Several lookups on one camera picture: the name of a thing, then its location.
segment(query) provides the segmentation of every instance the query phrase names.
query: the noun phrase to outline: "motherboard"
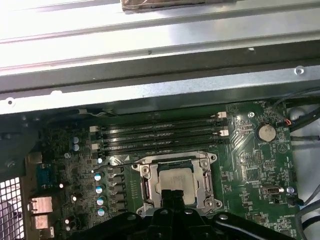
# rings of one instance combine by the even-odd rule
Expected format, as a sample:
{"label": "motherboard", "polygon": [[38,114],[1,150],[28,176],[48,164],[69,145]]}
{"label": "motherboard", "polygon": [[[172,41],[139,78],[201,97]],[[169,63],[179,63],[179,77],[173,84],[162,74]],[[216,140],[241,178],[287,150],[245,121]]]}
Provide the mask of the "motherboard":
{"label": "motherboard", "polygon": [[230,212],[300,239],[290,132],[267,101],[99,116],[42,134],[37,187],[52,196],[57,239],[144,216],[164,189],[208,217]]}

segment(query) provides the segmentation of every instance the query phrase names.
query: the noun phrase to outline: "black cable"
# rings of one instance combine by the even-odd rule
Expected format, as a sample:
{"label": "black cable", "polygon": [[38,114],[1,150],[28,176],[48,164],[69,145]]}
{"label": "black cable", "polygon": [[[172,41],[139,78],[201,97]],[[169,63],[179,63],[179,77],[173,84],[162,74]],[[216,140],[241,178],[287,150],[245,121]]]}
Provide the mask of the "black cable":
{"label": "black cable", "polygon": [[297,91],[297,92],[294,92],[294,93],[291,93],[289,94],[288,96],[285,96],[281,99],[279,99],[278,101],[276,101],[272,108],[276,108],[280,103],[283,103],[285,100],[288,100],[288,99],[291,99],[293,97],[297,97],[299,95],[303,95],[303,94],[307,94],[307,93],[311,93],[311,92],[315,92],[315,91],[320,91],[320,86],[318,87],[313,87],[313,88],[307,88],[307,89],[304,89],[302,91]]}
{"label": "black cable", "polygon": [[291,136],[293,142],[304,142],[304,141],[320,141],[320,136]]}
{"label": "black cable", "polygon": [[298,129],[301,129],[301,128],[313,123],[314,121],[316,121],[319,118],[320,118],[320,107],[307,113],[306,115],[299,117],[296,121],[294,121],[293,125],[289,127],[290,132],[294,132]]}
{"label": "black cable", "polygon": [[320,91],[320,86],[318,87],[313,87],[313,88],[307,88],[307,89],[304,89],[302,91],[297,91],[297,92],[294,92],[292,94],[289,94],[283,98],[280,98],[278,101],[276,101],[273,105],[272,105],[272,109],[273,111],[278,115],[279,118],[283,119],[284,121],[289,121],[285,116],[283,116],[283,114],[281,112],[278,112],[277,111],[277,106],[281,103],[283,103],[284,101],[288,100],[288,99],[291,99],[291,98],[294,98],[294,97],[297,97],[297,96],[300,96],[300,95],[303,95],[303,94],[307,94],[307,93],[311,93],[311,92],[315,92],[315,91]]}
{"label": "black cable", "polygon": [[309,227],[310,225],[315,224],[317,222],[320,222],[320,216],[310,217],[309,219],[305,220],[302,223],[302,228],[303,228],[303,230],[306,230],[307,227]]}
{"label": "black cable", "polygon": [[111,169],[118,169],[118,168],[122,168],[122,167],[127,167],[127,166],[133,166],[133,165],[137,165],[139,163],[137,162],[130,162],[130,163],[124,163],[124,164],[119,164],[119,165],[103,165],[103,166],[100,166],[96,169],[93,169],[91,172],[92,173],[96,173],[96,172],[99,172],[100,170],[102,169],[106,169],[106,168],[111,168]]}
{"label": "black cable", "polygon": [[320,184],[316,187],[311,196],[304,202],[304,205],[308,205],[318,195],[318,193],[320,193]]}
{"label": "black cable", "polygon": [[296,225],[296,231],[298,232],[298,234],[301,236],[301,238],[303,240],[308,240],[305,233],[304,233],[304,229],[303,229],[303,225],[302,225],[302,219],[301,217],[313,212],[314,210],[317,210],[320,208],[320,200],[317,200],[309,205],[307,205],[306,207],[302,208],[296,215],[295,215],[295,225]]}

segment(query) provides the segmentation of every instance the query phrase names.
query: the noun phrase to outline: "red wire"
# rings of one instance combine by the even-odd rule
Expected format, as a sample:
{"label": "red wire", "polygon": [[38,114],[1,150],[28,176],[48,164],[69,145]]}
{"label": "red wire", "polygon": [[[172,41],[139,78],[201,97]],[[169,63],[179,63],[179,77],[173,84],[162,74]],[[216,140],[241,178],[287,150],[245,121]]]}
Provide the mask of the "red wire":
{"label": "red wire", "polygon": [[288,126],[292,125],[292,122],[289,119],[286,119],[285,122]]}

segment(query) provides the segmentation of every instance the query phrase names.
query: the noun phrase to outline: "cpu socket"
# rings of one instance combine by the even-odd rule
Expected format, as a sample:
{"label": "cpu socket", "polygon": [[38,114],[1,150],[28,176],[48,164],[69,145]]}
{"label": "cpu socket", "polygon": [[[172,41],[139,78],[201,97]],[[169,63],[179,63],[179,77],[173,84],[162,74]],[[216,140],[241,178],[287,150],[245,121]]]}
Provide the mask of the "cpu socket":
{"label": "cpu socket", "polygon": [[144,216],[148,209],[161,207],[162,190],[183,190],[188,208],[204,214],[222,207],[214,198],[211,164],[217,155],[204,151],[191,151],[144,157],[132,166],[140,172],[143,206],[137,214]]}

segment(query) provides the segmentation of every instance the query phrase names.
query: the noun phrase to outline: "green circuit board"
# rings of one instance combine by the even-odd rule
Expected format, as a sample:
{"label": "green circuit board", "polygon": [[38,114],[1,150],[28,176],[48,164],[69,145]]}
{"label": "green circuit board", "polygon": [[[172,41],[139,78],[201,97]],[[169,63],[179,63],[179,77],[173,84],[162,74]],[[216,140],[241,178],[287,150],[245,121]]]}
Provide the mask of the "green circuit board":
{"label": "green circuit board", "polygon": [[[285,105],[278,110],[286,115]],[[104,168],[99,181],[92,170],[133,164],[147,156],[203,151],[217,156],[210,169],[214,198],[222,203],[208,217],[227,211],[300,239],[294,224],[299,209],[287,203],[297,195],[290,132],[280,123],[268,102],[252,101],[96,117],[45,129],[43,162],[54,174],[48,186],[42,177],[39,188],[68,183],[58,193],[58,238],[143,206],[141,175],[131,166]],[[272,126],[274,132],[264,136],[271,140],[261,139],[257,131],[265,125]],[[267,192],[274,187],[276,194]],[[80,196],[77,201],[72,200],[75,195]],[[100,196],[102,205],[97,204]],[[65,231],[69,216],[80,224]]]}

